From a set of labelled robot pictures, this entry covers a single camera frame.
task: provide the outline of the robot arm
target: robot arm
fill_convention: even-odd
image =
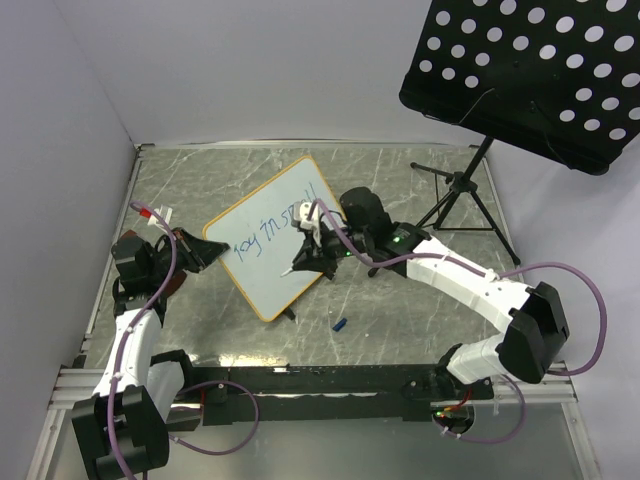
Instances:
[[[226,243],[208,242],[173,230],[177,258],[174,275],[165,289],[175,292],[186,279],[186,271],[198,273],[229,249]],[[166,235],[155,247],[134,232],[125,233],[111,254],[120,276],[114,283],[116,336],[109,362],[91,398],[76,402],[72,423],[89,478],[101,480],[123,476],[107,438],[107,399],[114,375],[118,347],[133,318],[158,290],[171,264]],[[118,446],[133,473],[164,466],[169,458],[165,421],[179,390],[190,384],[191,363],[184,351],[152,356],[164,324],[167,297],[164,294],[143,313],[133,327],[122,352],[115,397]]]
[[[365,187],[340,199],[346,214],[342,233],[376,267],[431,285],[476,311],[500,332],[470,345],[456,345],[441,359],[463,384],[510,373],[539,383],[567,341],[569,329],[557,291],[500,279],[493,271],[449,250],[436,238],[408,223],[392,222],[380,199]],[[292,271],[312,270],[332,278],[340,258],[351,251],[322,221],[319,208],[296,206],[293,225],[305,234]]]

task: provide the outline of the marble surface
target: marble surface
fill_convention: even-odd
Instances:
[[[310,154],[339,197],[365,185],[382,199],[393,220],[417,222],[436,202],[431,174],[411,162],[446,171],[461,170],[474,150],[443,146],[380,148],[366,145],[313,145],[311,148],[146,148],[132,199],[173,208],[172,226],[200,236],[202,227],[282,168]],[[478,194],[500,222],[486,170],[474,175]],[[446,192],[439,184],[440,196]],[[463,195],[444,226],[488,226]],[[129,210],[122,231],[135,229],[152,244],[160,235]],[[461,255],[488,268],[513,268],[492,232],[439,232],[437,237]],[[92,334],[85,367],[103,367],[113,342],[112,267]],[[294,323],[280,317],[258,319],[224,269],[215,263],[190,275],[169,300],[156,352],[184,349],[194,364],[356,365],[436,362],[455,343],[475,342],[496,333],[475,312],[424,284],[381,271],[370,279],[356,259],[343,260],[334,281],[319,280],[292,305]],[[331,326],[348,319],[339,332]]]

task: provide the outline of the cable tie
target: cable tie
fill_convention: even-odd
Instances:
[[[451,250],[447,249],[447,253],[445,253],[442,258],[440,258],[440,261],[436,262],[435,267],[438,268],[440,265],[442,265],[444,262],[447,261],[447,258],[451,255]]]
[[[500,276],[493,270],[493,268],[490,268],[485,272],[484,278],[488,282],[495,282],[496,280],[500,280]]]

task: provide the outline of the perforated black panel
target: perforated black panel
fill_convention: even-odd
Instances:
[[[640,0],[434,0],[400,99],[590,174],[640,132]]]

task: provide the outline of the tripod leg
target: tripod leg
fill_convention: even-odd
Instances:
[[[500,230],[500,227],[498,227],[498,224],[489,213],[489,210],[487,210],[487,207],[485,207],[484,203],[482,203],[482,200],[478,196],[477,192],[474,192],[472,190],[469,193],[471,194],[473,199],[476,201],[476,205],[478,205],[478,208],[480,209],[484,217],[487,219],[487,222],[489,222],[489,225],[491,225],[491,228],[498,236],[498,239],[500,239],[500,241],[502,242],[502,245],[504,245],[504,248],[507,250],[507,253],[511,257],[511,260],[513,260],[513,264],[516,266],[520,265],[521,263],[520,258],[516,255],[516,252],[513,251],[513,248],[511,248],[511,245],[509,245],[509,242],[503,235],[502,230]]]
[[[447,204],[444,206],[444,208],[442,209],[442,212],[440,213],[440,215],[438,215],[438,218],[436,219],[436,222],[433,224],[433,229],[434,230],[438,230],[442,226],[442,222],[444,222],[445,218],[447,218],[447,215],[449,215],[449,212],[451,211],[453,206],[456,204],[456,200],[458,200],[458,197],[460,196],[459,193],[456,193],[456,192],[453,192],[453,191],[449,191],[449,193],[447,195],[445,195],[442,199],[444,200],[445,198],[447,198],[449,196],[449,194],[451,194],[452,197],[449,199]]]
[[[456,192],[449,190],[447,194],[444,197],[442,197],[440,201],[436,203],[434,207],[431,210],[429,210],[429,212],[424,217],[422,217],[418,223],[416,223],[416,227],[422,228],[429,221],[429,219],[433,217],[436,213],[438,213],[438,210],[440,210],[449,200],[452,200],[455,203],[457,198],[458,198],[458,194]]]
[[[453,178],[453,174],[449,173],[449,172],[445,172],[443,170],[438,170],[437,168],[431,168],[431,167],[425,167],[424,165],[420,165],[419,163],[416,162],[411,162],[409,164],[409,166],[411,168],[418,169],[418,170],[424,170],[425,172],[429,172],[429,173],[434,173],[436,175],[440,175],[441,177],[445,177],[449,180],[451,180]]]
[[[453,202],[455,202],[456,201],[455,199],[458,198],[458,195],[459,195],[458,193],[455,193],[449,190],[449,192],[444,197],[442,197],[442,199],[440,199],[440,201],[436,203],[436,205],[431,210],[429,210],[429,213],[427,213],[424,217],[422,217],[422,219],[418,223],[416,223],[416,227],[422,228],[422,226],[425,223],[427,223],[431,217],[433,217],[436,213],[438,213],[438,210],[442,208],[442,206],[445,203],[447,203],[447,201],[450,198],[453,198]],[[369,275],[369,278],[373,278],[376,276],[377,272],[378,272],[377,268],[371,268],[367,272],[367,275]]]

